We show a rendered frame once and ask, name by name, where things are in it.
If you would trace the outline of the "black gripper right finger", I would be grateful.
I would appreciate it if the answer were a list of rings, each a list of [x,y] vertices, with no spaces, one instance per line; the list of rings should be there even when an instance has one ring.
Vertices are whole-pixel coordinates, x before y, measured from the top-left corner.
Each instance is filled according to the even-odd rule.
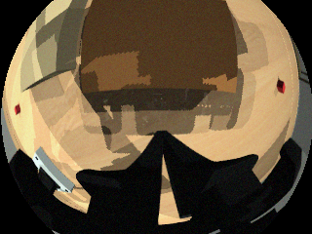
[[[169,175],[179,218],[191,217],[192,210],[216,183],[251,171],[258,155],[238,157],[233,160],[212,161],[192,151],[183,141],[163,130],[165,168]]]

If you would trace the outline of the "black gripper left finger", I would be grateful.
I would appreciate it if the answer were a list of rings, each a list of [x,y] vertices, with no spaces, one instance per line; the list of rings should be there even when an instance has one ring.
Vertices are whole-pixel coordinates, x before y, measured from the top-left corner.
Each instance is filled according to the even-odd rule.
[[[102,198],[151,203],[152,217],[159,217],[164,136],[157,130],[144,152],[122,171],[82,169],[75,178],[87,194]]]

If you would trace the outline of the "small red block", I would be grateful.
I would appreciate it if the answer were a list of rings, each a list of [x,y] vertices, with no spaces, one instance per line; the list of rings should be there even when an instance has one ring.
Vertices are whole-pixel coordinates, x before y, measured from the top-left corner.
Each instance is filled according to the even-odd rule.
[[[15,111],[16,111],[16,114],[20,113],[20,105],[16,105]]]
[[[280,93],[285,93],[285,82],[284,81],[278,81],[277,82],[277,90],[280,91]]]

